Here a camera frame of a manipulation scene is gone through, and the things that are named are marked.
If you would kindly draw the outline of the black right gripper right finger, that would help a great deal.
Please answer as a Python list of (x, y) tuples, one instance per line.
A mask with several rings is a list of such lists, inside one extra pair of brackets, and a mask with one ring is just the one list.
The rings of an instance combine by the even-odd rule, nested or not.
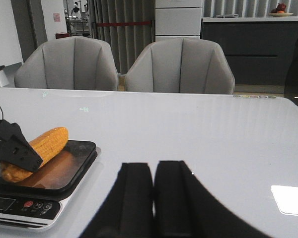
[(222, 205), (184, 161), (160, 161), (154, 178), (158, 238), (265, 238)]

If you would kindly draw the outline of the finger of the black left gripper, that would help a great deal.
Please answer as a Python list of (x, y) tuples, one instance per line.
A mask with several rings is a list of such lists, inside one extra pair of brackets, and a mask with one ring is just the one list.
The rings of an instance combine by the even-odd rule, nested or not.
[(25, 139), (17, 123), (0, 120), (0, 163), (8, 162), (30, 172), (39, 170), (43, 159)]

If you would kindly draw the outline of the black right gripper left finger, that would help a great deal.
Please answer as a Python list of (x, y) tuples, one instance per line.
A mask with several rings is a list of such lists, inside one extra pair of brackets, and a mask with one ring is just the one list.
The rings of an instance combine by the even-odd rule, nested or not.
[(81, 238), (150, 238), (153, 183), (147, 163), (123, 163)]

